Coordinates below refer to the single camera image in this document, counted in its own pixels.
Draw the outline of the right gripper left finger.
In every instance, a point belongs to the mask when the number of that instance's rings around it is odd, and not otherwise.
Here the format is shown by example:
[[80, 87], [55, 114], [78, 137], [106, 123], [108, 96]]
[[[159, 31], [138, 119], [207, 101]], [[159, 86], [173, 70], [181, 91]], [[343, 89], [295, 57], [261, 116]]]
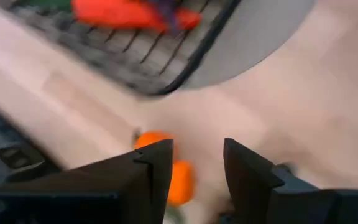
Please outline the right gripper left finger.
[[0, 185], [0, 223], [162, 223], [172, 178], [166, 139], [76, 169]]

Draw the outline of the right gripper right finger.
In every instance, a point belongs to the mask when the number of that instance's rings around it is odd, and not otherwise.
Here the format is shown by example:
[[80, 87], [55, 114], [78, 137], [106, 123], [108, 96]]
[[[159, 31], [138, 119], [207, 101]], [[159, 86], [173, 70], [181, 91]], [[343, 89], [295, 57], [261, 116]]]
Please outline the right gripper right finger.
[[223, 158], [238, 223], [358, 223], [358, 189], [320, 189], [231, 138]]

